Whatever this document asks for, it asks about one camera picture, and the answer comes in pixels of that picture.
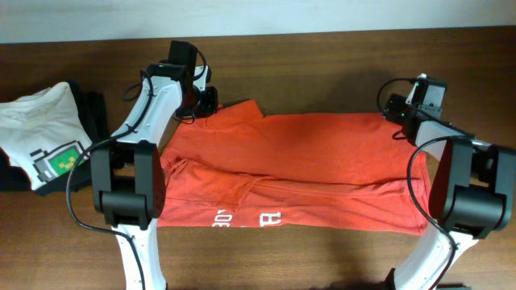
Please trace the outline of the orange printed t-shirt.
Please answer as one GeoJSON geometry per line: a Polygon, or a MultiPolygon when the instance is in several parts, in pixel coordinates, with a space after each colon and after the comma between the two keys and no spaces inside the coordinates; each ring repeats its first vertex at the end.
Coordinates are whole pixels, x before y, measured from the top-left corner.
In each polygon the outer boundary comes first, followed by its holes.
{"type": "Polygon", "coordinates": [[[379,114],[263,115],[253,101],[177,128],[161,156],[160,226],[303,225],[420,235],[426,158],[379,114]]]}

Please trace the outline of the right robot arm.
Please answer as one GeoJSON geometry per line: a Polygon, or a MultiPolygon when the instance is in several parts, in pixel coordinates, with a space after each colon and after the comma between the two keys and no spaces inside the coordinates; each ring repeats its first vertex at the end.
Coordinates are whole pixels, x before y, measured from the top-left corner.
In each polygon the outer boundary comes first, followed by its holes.
{"type": "Polygon", "coordinates": [[[419,153],[439,162],[428,203],[412,201],[429,222],[407,260],[390,270],[386,289],[441,289],[443,276],[470,247],[493,231],[504,229],[513,212],[515,151],[480,141],[468,132],[439,120],[441,109],[410,105],[392,94],[382,111],[384,118],[401,126],[394,139],[416,147],[406,173],[415,194],[412,167],[419,153]]]}

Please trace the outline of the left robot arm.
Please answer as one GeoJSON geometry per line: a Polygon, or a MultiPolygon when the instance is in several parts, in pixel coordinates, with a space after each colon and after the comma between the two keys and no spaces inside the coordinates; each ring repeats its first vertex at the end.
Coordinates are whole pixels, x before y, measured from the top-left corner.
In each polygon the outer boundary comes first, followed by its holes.
{"type": "Polygon", "coordinates": [[[218,107],[207,65],[151,64],[128,117],[90,157],[94,208],[118,242],[128,289],[166,289],[157,241],[166,186],[158,147],[173,118],[193,123],[218,107]]]}

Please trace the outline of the black folded garment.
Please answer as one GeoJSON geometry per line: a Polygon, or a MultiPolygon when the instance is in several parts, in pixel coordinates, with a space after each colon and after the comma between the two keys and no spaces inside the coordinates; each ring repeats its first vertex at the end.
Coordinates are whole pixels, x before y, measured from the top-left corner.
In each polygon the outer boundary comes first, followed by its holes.
{"type": "MultiPolygon", "coordinates": [[[[73,81],[65,82],[70,85],[80,122],[92,144],[107,137],[109,131],[103,95],[96,92],[83,92],[77,83],[73,81]]],[[[69,172],[47,185],[32,190],[26,173],[21,168],[10,165],[9,157],[1,149],[1,190],[3,192],[32,191],[40,196],[64,192],[68,176],[69,172]]]]}

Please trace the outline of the white folded pixel-print t-shirt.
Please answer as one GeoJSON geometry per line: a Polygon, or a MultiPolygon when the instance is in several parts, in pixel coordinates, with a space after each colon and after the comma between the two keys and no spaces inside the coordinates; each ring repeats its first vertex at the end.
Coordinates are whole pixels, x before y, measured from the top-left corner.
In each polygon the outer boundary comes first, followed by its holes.
{"type": "Polygon", "coordinates": [[[91,144],[67,82],[1,104],[1,149],[32,190],[69,172],[91,144]]]}

